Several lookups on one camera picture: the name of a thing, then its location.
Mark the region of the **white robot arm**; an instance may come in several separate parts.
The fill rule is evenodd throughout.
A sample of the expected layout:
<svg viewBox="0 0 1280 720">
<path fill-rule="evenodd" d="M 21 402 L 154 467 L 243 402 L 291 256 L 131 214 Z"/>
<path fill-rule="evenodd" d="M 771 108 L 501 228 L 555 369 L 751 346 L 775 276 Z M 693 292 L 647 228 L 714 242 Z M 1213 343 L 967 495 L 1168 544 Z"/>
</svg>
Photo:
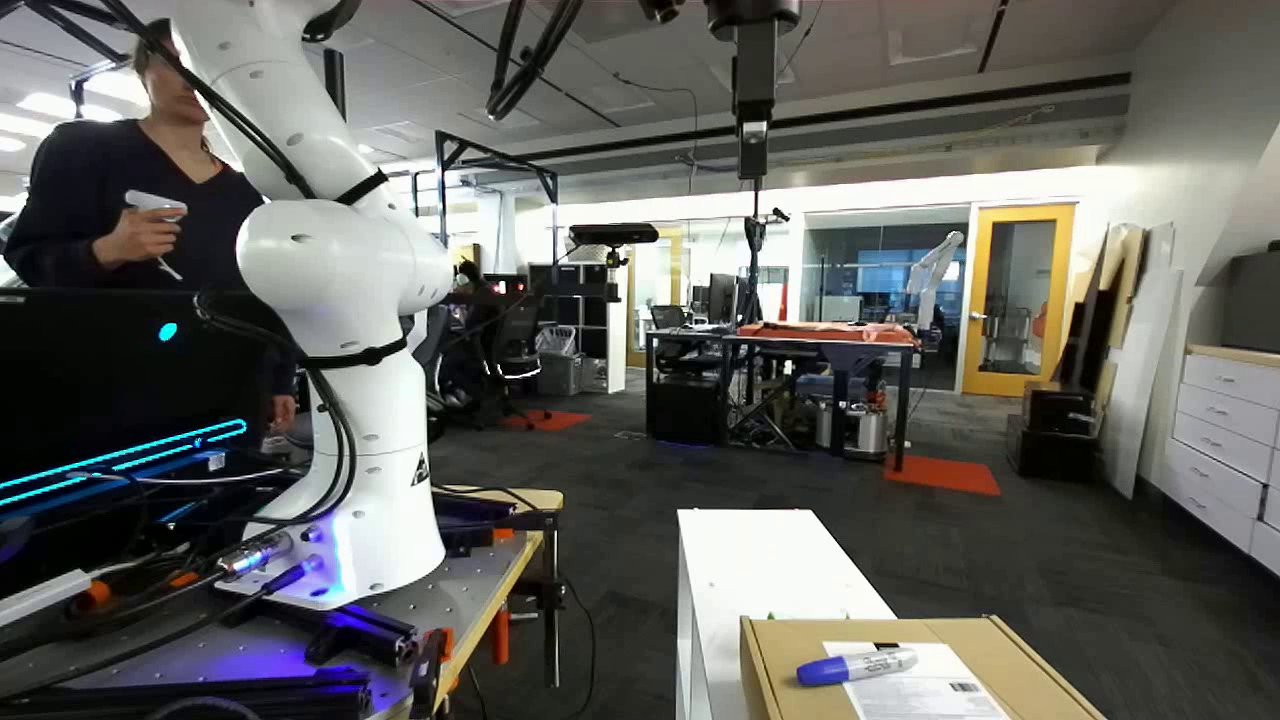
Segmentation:
<svg viewBox="0 0 1280 720">
<path fill-rule="evenodd" d="M 119 0 L 169 26 L 175 73 L 261 191 L 236 272 L 308 373 L 314 454 L 243 522 L 220 580 L 236 595 L 334 611 L 445 565 L 416 325 L 453 260 L 392 205 L 384 172 L 308 63 L 305 31 L 345 0 Z"/>
</svg>

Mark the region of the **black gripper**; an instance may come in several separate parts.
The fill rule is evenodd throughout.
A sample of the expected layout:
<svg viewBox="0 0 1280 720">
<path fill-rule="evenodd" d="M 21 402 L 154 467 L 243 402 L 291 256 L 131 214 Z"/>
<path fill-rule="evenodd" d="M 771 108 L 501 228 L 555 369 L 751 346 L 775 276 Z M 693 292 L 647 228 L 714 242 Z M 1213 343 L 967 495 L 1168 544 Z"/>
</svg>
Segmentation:
<svg viewBox="0 0 1280 720">
<path fill-rule="evenodd" d="M 741 137 L 741 176 L 761 181 L 767 172 L 771 124 L 771 0 L 735 0 L 735 13 L 734 113 Z"/>
</svg>

